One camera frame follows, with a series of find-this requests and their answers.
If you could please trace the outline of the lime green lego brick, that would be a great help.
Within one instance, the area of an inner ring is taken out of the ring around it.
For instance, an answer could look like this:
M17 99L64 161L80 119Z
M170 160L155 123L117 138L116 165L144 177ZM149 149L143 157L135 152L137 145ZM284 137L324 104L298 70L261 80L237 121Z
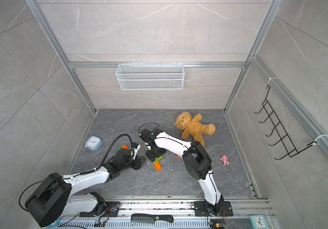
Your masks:
M153 164L159 162L159 161L162 160L162 159L163 159L163 156L160 156L160 157L156 158L156 159L154 160Z

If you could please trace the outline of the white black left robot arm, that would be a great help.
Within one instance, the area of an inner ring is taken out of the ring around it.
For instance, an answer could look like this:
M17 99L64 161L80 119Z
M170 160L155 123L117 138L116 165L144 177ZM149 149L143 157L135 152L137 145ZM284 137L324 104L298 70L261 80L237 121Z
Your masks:
M145 158L137 155L140 145L133 143L131 150L121 148L99 169L61 176L50 174L27 199L24 206L39 226L46 227L58 218L75 213L101 216L108 208L105 199L97 192L77 195L91 186L106 183L126 169L139 170Z

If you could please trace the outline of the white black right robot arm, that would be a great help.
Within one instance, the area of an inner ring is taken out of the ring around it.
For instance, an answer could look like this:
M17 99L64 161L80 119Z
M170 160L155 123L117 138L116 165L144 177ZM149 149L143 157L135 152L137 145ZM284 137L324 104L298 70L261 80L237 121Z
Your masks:
M190 176L198 180L208 204L216 208L224 202L213 178L212 159L200 142L182 141L160 129L144 129L140 132L140 139L148 147L146 155L151 162L167 151L173 152L183 159Z

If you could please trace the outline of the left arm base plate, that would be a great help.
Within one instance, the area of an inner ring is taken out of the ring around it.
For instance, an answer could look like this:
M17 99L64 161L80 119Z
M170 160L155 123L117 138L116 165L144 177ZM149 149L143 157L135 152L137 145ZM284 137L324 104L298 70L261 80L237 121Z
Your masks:
M121 203L114 201L114 202L105 202L98 203L98 205L95 207L95 209L92 212L82 212L79 213L80 217L117 217L118 212L120 210Z

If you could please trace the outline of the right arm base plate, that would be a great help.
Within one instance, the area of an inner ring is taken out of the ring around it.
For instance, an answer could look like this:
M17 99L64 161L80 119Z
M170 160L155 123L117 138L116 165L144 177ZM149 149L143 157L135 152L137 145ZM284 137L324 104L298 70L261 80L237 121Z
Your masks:
M229 201L223 201L217 203L215 206L205 202L205 201L195 201L191 207L195 216L204 217L204 216L224 216L224 217L232 217L233 210L231 203Z

